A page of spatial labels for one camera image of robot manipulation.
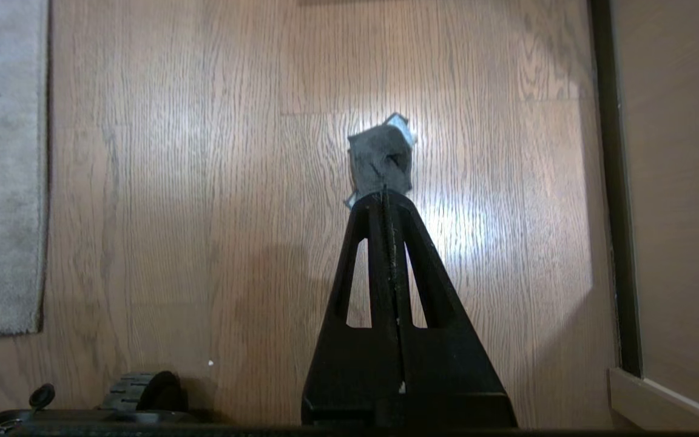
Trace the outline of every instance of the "gray cloth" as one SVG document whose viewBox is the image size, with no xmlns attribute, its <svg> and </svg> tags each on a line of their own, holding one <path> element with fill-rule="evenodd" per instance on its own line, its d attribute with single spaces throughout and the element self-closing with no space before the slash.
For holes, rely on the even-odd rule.
<svg viewBox="0 0 699 437">
<path fill-rule="evenodd" d="M 350 208 L 358 199 L 383 188 L 406 194 L 411 190 L 411 147 L 414 135 L 408 120 L 394 113 L 383 124 L 349 138 L 355 192 L 346 200 Z"/>
<path fill-rule="evenodd" d="M 36 332 L 47 224 L 47 0 L 0 0 L 0 334 Z"/>
</svg>

